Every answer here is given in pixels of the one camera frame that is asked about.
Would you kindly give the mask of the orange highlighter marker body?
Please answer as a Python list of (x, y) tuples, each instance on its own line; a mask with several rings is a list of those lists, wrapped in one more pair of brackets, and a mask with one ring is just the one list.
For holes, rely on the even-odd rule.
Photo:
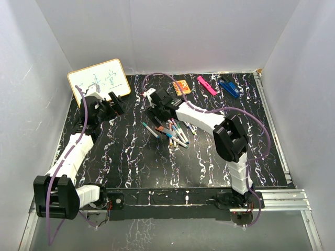
[(171, 134), (169, 129), (164, 128), (164, 127), (162, 127), (162, 126), (160, 126), (160, 127), (155, 127), (155, 129), (156, 129), (157, 131), (160, 131), (160, 132), (165, 133), (165, 134)]

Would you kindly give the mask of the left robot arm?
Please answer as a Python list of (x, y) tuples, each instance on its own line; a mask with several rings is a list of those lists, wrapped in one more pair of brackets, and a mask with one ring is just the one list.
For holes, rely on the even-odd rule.
[(81, 99), (79, 117), (57, 162), (33, 182), (37, 215), (42, 218), (74, 219), (79, 209), (92, 204), (101, 209), (108, 195), (92, 183), (75, 187), (77, 172), (101, 133), (101, 124), (124, 114), (121, 98), (114, 92), (88, 94)]

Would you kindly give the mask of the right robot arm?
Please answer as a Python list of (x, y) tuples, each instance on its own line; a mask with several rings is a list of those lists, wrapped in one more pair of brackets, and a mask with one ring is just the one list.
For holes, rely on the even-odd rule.
[(166, 90), (150, 88), (143, 93), (149, 101), (146, 113), (159, 127), (176, 119), (202, 129), (214, 138), (218, 155), (227, 163), (231, 176), (231, 191), (219, 192), (212, 201), (218, 208), (244, 208), (252, 201), (249, 191), (253, 186), (247, 174), (248, 136), (237, 116), (225, 117), (193, 106), (189, 101), (172, 98)]

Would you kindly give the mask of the teal cap white marker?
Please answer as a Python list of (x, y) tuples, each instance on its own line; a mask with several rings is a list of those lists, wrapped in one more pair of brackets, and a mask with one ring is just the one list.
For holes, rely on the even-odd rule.
[(142, 125), (156, 138), (159, 139), (159, 136), (145, 123), (142, 122)]

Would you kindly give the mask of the small whiteboard with writing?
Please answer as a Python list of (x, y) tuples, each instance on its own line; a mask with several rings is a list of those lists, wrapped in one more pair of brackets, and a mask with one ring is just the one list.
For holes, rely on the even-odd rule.
[(70, 72), (67, 78), (78, 105), (81, 104), (82, 96), (85, 96), (86, 89), (91, 84), (100, 86), (107, 101), (110, 101), (109, 92), (114, 92), (116, 96), (120, 97), (131, 93), (130, 85), (119, 59), (112, 59)]

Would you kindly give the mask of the orange spiral notebook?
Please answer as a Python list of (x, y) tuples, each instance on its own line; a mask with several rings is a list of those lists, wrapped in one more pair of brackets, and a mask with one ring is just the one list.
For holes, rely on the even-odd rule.
[(186, 80), (174, 82), (173, 87), (177, 96), (188, 95), (192, 92)]

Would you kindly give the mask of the light blue cap marker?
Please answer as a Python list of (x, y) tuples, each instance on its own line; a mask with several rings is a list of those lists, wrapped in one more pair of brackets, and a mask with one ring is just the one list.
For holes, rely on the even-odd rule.
[(178, 143), (179, 145), (181, 145), (184, 148), (188, 148), (188, 145), (186, 143), (183, 143), (182, 141), (180, 141), (179, 139), (177, 139), (175, 136), (171, 135), (171, 134), (166, 134), (170, 139), (172, 139), (173, 141), (175, 141), (176, 143)]

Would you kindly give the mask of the pink utility knife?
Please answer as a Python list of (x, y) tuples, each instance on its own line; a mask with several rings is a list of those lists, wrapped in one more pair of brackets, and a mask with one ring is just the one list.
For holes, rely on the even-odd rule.
[(217, 92), (212, 88), (212, 86), (202, 76), (198, 76), (197, 80), (210, 92), (211, 95), (213, 96), (217, 95)]

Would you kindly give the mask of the blue stapler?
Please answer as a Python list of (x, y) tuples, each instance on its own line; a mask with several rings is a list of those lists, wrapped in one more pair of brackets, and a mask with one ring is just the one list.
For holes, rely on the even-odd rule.
[(225, 90), (227, 91), (232, 97), (234, 98), (239, 98), (239, 90), (237, 87), (234, 85), (232, 81), (229, 81), (225, 79), (224, 77), (221, 77), (218, 81), (218, 84)]

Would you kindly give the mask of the black mounting base bar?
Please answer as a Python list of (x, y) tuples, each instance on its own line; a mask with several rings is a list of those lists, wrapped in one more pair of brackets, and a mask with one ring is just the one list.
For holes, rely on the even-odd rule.
[(133, 219), (217, 219), (251, 214), (264, 209), (261, 192), (240, 195), (231, 188), (104, 188), (96, 209), (85, 206), (90, 214), (105, 212), (112, 221)]

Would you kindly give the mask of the aluminium frame rail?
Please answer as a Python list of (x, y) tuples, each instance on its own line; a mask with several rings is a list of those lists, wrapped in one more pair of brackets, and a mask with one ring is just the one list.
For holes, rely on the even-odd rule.
[(139, 208), (190, 208), (216, 207), (232, 212), (254, 211), (258, 208), (266, 211), (310, 210), (306, 193), (302, 189), (265, 189), (260, 188), (257, 196), (251, 195), (246, 202), (238, 204), (232, 192), (227, 188), (176, 188), (176, 189), (108, 189), (99, 205), (87, 204), (80, 208), (82, 212), (106, 212)]

